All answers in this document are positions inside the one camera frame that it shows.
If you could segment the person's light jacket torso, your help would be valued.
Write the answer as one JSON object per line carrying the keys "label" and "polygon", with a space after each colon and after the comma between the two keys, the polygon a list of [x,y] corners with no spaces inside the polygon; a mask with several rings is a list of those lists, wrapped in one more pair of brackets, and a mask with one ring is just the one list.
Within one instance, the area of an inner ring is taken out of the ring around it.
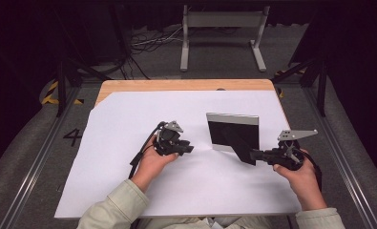
{"label": "person's light jacket torso", "polygon": [[299,229],[289,217],[141,219],[134,229]]}

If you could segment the white paper sheet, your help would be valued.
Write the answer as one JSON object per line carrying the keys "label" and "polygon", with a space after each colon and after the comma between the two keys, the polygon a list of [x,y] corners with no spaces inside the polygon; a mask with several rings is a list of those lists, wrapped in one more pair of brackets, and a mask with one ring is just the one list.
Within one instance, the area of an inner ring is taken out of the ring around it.
{"label": "white paper sheet", "polygon": [[211,144],[209,113],[256,115],[260,146],[287,129],[273,91],[112,93],[90,112],[55,215],[77,219],[126,179],[130,162],[161,121],[176,121],[194,150],[167,165],[146,195],[145,218],[280,215],[300,211],[288,181],[264,162],[248,165]]}

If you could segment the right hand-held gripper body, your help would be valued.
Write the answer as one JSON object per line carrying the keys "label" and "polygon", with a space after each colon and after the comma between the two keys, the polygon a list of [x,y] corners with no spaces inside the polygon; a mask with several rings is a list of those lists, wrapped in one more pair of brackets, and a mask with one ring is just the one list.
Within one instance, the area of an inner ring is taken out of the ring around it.
{"label": "right hand-held gripper body", "polygon": [[272,149],[269,164],[279,164],[291,171],[299,170],[304,164],[304,154],[298,140],[317,133],[317,130],[283,130],[278,136],[278,147]]}

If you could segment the aluminium floor rail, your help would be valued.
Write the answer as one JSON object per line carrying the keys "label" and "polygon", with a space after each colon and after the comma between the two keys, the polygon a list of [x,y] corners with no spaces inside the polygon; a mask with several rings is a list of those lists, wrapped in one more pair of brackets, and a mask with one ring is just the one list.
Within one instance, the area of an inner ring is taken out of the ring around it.
{"label": "aluminium floor rail", "polygon": [[35,186],[50,153],[52,152],[54,140],[56,139],[58,132],[70,111],[70,108],[76,100],[79,91],[79,87],[69,89],[69,92],[67,93],[68,97],[65,99],[65,108],[61,112],[61,115],[59,117],[54,118],[52,126],[47,136],[45,137],[44,142],[31,165],[31,168],[23,179],[15,198],[10,205],[9,210],[0,223],[0,229],[12,229],[14,224],[18,221],[18,218],[31,194],[31,191]]}
{"label": "aluminium floor rail", "polygon": [[312,90],[309,88],[304,88],[304,95],[311,106],[314,115],[317,117],[319,125],[323,130],[325,138],[330,146],[330,154],[335,161],[337,168],[343,178],[354,205],[356,206],[359,215],[362,218],[364,226],[366,229],[377,229],[377,218],[370,207],[367,197],[364,194],[362,187],[357,180],[354,173],[346,161],[343,150],[340,147],[338,140],[336,139],[331,126],[329,125],[327,119],[321,115],[321,112],[317,106],[317,98],[313,94]]}

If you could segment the black tripod stand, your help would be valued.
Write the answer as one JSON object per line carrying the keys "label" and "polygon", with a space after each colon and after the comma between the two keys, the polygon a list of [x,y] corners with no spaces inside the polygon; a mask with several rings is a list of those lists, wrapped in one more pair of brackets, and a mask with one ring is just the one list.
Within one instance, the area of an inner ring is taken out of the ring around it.
{"label": "black tripod stand", "polygon": [[77,72],[78,69],[85,71],[86,73],[91,74],[92,76],[106,81],[109,80],[109,77],[94,70],[91,67],[88,67],[74,59],[69,57],[62,58],[56,68],[57,72],[57,82],[58,82],[58,112],[57,117],[60,117],[64,114],[69,101],[67,99],[66,92],[66,82],[69,82],[72,87],[80,87],[82,79],[80,74]]}
{"label": "black tripod stand", "polygon": [[323,59],[312,58],[306,60],[294,67],[289,68],[284,73],[274,76],[271,81],[273,84],[279,83],[300,70],[304,70],[304,74],[299,80],[299,83],[303,88],[311,87],[315,80],[318,80],[317,108],[320,115],[325,116],[327,69]]}

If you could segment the person's left hand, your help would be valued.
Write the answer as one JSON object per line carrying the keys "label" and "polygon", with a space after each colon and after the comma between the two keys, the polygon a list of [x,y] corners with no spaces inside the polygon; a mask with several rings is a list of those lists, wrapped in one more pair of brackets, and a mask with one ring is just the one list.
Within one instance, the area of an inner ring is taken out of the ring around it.
{"label": "person's left hand", "polygon": [[167,164],[178,158],[177,153],[172,153],[168,156],[159,155],[155,147],[152,145],[155,138],[155,136],[152,136],[144,147],[143,156],[134,176],[131,178],[131,181],[142,193],[145,193],[148,190],[151,182],[162,172]]}

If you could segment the grey metal stand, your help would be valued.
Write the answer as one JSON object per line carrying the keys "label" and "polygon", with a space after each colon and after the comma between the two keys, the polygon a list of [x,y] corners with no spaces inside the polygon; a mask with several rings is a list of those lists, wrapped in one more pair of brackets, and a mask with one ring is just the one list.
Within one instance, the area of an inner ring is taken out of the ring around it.
{"label": "grey metal stand", "polygon": [[256,11],[191,11],[183,8],[180,70],[186,72],[189,63],[189,29],[190,28],[256,28],[256,36],[249,41],[259,71],[264,73],[266,66],[260,50],[263,31],[270,7],[265,6]]}

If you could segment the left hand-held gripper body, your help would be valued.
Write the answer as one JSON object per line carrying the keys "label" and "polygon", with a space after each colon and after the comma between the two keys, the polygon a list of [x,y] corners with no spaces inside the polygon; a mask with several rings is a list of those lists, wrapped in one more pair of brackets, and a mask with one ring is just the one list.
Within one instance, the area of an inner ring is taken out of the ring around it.
{"label": "left hand-held gripper body", "polygon": [[161,121],[157,125],[156,140],[154,142],[157,153],[161,156],[168,156],[183,151],[179,146],[179,137],[182,128],[174,120],[171,122]]}

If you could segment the yellow black floor tape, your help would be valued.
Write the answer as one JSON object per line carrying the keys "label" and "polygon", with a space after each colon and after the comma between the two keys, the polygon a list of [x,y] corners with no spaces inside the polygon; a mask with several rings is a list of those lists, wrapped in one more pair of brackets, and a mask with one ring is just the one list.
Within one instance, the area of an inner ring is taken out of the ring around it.
{"label": "yellow black floor tape", "polygon": [[42,104],[58,104],[59,100],[52,97],[55,89],[58,87],[58,81],[54,80],[51,86],[48,88],[48,91],[45,97],[42,99]]}

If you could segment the person's right hand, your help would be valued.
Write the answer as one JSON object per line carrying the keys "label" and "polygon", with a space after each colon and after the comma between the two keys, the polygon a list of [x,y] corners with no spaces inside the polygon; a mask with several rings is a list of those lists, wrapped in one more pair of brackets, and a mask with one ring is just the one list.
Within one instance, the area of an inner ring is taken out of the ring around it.
{"label": "person's right hand", "polygon": [[319,189],[313,165],[307,158],[297,171],[288,170],[279,164],[275,164],[273,170],[289,181],[303,211],[320,210],[327,207]]}

